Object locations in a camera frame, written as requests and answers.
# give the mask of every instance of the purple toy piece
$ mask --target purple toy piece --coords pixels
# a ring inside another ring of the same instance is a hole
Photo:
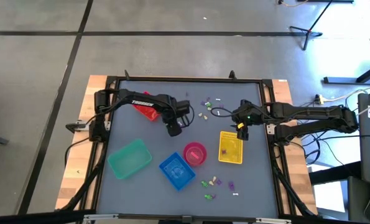
[[[231,191],[234,191],[234,184],[233,184],[233,181],[230,181],[229,182],[229,188]]]

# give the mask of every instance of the teal plastic container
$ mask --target teal plastic container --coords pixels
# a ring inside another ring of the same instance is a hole
[[[108,157],[109,165],[118,179],[128,178],[151,160],[152,155],[141,139],[136,139]]]

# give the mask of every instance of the tripod stand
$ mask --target tripod stand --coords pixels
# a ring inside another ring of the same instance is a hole
[[[305,38],[305,43],[303,44],[303,48],[302,50],[306,50],[307,49],[307,46],[308,46],[308,41],[309,41],[309,36],[310,35],[313,35],[314,34],[314,37],[319,37],[321,35],[323,35],[322,32],[313,32],[312,29],[315,27],[316,23],[319,21],[319,19],[321,18],[321,16],[324,14],[324,12],[326,11],[326,9],[328,8],[328,6],[330,6],[330,4],[333,2],[333,0],[330,0],[330,2],[327,4],[327,6],[324,8],[323,12],[320,13],[319,17],[317,17],[316,21],[313,23],[313,25],[310,27],[310,29],[303,29],[303,28],[299,28],[299,27],[295,27],[295,26],[290,26],[290,29],[297,29],[297,30],[300,30],[300,31],[305,31],[306,32],[306,38]]]

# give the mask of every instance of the green toy piece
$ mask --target green toy piece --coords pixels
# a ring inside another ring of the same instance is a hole
[[[211,195],[204,195],[204,198],[206,198],[208,200],[212,200],[212,196]]]
[[[201,184],[203,185],[203,187],[207,188],[208,187],[208,183],[205,182],[204,180],[201,182]]]

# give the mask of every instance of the blue plastic basket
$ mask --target blue plastic basket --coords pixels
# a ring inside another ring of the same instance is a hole
[[[159,167],[177,190],[182,190],[196,177],[196,173],[177,152],[164,160]]]

